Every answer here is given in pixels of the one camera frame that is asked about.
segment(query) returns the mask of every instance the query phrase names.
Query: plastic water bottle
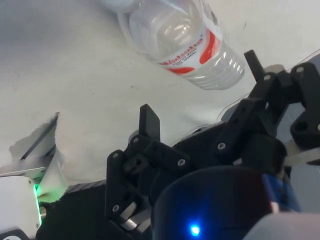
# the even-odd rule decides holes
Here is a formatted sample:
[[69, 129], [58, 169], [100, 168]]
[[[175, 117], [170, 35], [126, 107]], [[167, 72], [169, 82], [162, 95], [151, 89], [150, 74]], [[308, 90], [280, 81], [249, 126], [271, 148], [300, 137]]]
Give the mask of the plastic water bottle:
[[138, 53], [204, 90], [230, 88], [245, 73], [204, 0], [130, 0], [118, 20]]

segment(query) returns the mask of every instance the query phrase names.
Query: white cloth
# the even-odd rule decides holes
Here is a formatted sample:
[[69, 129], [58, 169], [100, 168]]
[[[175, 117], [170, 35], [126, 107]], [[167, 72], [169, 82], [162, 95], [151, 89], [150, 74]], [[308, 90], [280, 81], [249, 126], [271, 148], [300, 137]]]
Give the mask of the white cloth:
[[[320, 2], [209, 0], [239, 52], [291, 68], [320, 48]], [[214, 123], [254, 85], [204, 91], [135, 54], [116, 16], [98, 0], [0, 1], [0, 163], [9, 148], [59, 112], [55, 157], [67, 185], [106, 177], [110, 152], [124, 149], [148, 103], [171, 144]], [[50, 176], [47, 183], [51, 186]]]

